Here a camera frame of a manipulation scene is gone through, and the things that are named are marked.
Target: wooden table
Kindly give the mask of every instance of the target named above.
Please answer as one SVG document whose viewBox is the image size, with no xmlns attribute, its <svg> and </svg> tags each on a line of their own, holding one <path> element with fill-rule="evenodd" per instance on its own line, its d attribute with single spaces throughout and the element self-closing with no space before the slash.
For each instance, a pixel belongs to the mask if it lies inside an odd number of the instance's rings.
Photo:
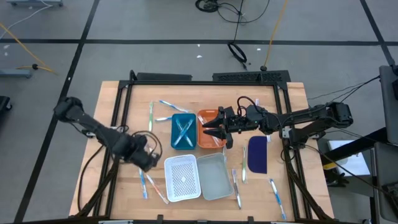
<svg viewBox="0 0 398 224">
<path fill-rule="evenodd" d="M 118 82 L 102 83 L 94 118 L 103 124 L 111 123 L 117 87 Z M 288 83 L 288 88 L 292 110 L 308 108 L 303 83 Z M 232 106 L 236 110 L 236 100 L 242 95 L 252 99 L 258 98 L 261 106 L 270 112 L 276 113 L 275 96 L 271 86 L 134 85 L 127 118 L 127 125 L 130 127 L 129 133 L 147 130 L 150 101 L 159 102 L 159 100 L 165 100 L 195 112 L 202 109 L 216 109 L 219 106 Z M 281 91 L 280 99 L 285 111 L 285 102 Z M 245 100 L 242 100 L 241 103 L 244 106 L 249 105 L 249 102 Z M 154 103 L 154 118 L 170 116 L 176 112 L 165 105 Z M 158 166 L 149 171 L 149 175 L 160 185 L 164 194 L 166 193 L 164 179 L 164 160 L 166 158 L 181 154 L 194 154 L 198 157 L 221 152 L 221 150 L 201 149 L 198 146 L 194 151 L 176 151 L 170 146 L 170 125 L 170 121 L 154 123 L 153 132 L 159 137 L 164 153 Z M 253 216 L 255 221 L 281 220 L 280 208 L 275 200 L 271 185 L 268 183 L 268 180 L 272 178 L 278 188 L 288 220 L 294 221 L 286 168 L 280 158 L 282 143 L 278 133 L 274 133 L 271 136 L 272 141 L 267 146 L 268 174 L 255 174 L 249 170 L 248 183 L 242 183 L 242 146 L 247 145 L 251 136 L 263 135 L 258 130 L 233 134 L 234 146 L 226 152 L 229 174 L 231 169 L 237 169 L 238 172 L 242 210 L 238 209 L 235 194 L 214 201 L 207 201 L 201 196 L 196 199 L 166 205 L 156 194 L 149 181 L 146 184 L 149 199 L 145 200 L 142 198 L 138 168 L 132 164 L 121 164 L 116 182 L 111 218 L 155 220 L 157 215 L 162 214 L 165 220 L 245 221 L 248 216 Z M 317 146 L 313 140 L 309 140 L 307 144 L 314 147 Z M 97 140 L 88 140 L 82 167 L 99 146 Z M 308 191 L 325 213 L 333 217 L 319 154 L 312 149 L 302 149 L 300 152 Z M 90 199 L 98 186 L 103 156 L 104 150 L 92 160 L 85 172 L 81 191 L 82 206 Z M 75 196 L 70 209 L 71 215 L 77 213 L 77 189 L 78 186 L 76 186 Z M 304 217 L 301 193 L 298 188 L 296 188 L 296 191 L 300 215 Z M 104 213 L 107 194 L 108 190 L 105 190 L 100 214 Z"/>
</svg>

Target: white plastic basket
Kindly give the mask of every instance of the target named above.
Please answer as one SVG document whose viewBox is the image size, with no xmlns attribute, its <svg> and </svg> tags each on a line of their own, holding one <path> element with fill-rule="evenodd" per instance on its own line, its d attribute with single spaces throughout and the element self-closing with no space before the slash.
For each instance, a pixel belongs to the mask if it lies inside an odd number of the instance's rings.
<svg viewBox="0 0 398 224">
<path fill-rule="evenodd" d="M 194 155 L 175 156 L 164 161 L 167 198 L 178 202 L 201 194 L 197 159 Z"/>
</svg>

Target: teal plastic container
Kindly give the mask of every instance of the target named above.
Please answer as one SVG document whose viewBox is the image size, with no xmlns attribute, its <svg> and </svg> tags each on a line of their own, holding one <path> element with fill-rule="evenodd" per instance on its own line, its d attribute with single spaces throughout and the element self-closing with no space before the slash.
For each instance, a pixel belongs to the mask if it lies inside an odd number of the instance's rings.
<svg viewBox="0 0 398 224">
<path fill-rule="evenodd" d="M 193 119 L 191 126 L 188 128 L 186 135 L 191 140 L 192 145 L 190 146 L 185 137 L 182 137 L 180 142 L 174 146 L 173 143 L 177 140 L 178 136 L 180 135 L 181 131 L 177 126 L 176 120 L 179 120 L 181 123 L 182 128 L 185 127 L 188 122 Z M 173 114 L 172 116 L 172 137 L 171 137 L 171 146 L 176 150 L 192 150 L 195 149 L 197 145 L 197 116 L 193 113 L 180 113 L 180 114 Z"/>
</svg>

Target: gray plastic tray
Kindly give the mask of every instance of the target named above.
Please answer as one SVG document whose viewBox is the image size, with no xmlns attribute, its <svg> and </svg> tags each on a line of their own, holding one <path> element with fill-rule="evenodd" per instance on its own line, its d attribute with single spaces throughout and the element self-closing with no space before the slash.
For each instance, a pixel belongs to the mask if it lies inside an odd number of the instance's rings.
<svg viewBox="0 0 398 224">
<path fill-rule="evenodd" d="M 230 196 L 234 189 L 222 153 L 214 153 L 197 158 L 201 191 L 206 200 Z"/>
</svg>

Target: navy blue object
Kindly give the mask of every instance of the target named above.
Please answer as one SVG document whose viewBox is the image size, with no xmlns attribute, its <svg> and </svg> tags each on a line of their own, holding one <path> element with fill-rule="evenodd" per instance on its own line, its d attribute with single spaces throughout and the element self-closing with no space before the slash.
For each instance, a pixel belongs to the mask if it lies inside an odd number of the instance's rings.
<svg viewBox="0 0 398 224">
<path fill-rule="evenodd" d="M 178 135 L 180 135 L 181 131 L 179 130 L 177 123 L 175 122 L 176 120 L 179 120 L 181 123 L 182 128 L 185 127 L 188 122 L 193 119 L 193 123 L 191 126 L 188 128 L 187 133 L 185 135 L 188 136 L 188 138 L 191 140 L 193 147 L 191 147 L 187 140 L 185 140 L 185 137 L 181 138 L 180 142 L 174 147 L 173 142 L 177 140 Z M 197 145 L 197 116 L 192 113 L 179 113 L 179 114 L 173 114 L 172 116 L 172 137 L 170 140 L 170 145 L 176 149 L 176 150 L 190 150 L 190 149 L 195 149 L 195 146 Z"/>
<path fill-rule="evenodd" d="M 267 173 L 267 137 L 253 136 L 248 146 L 248 167 L 251 172 Z"/>
</svg>

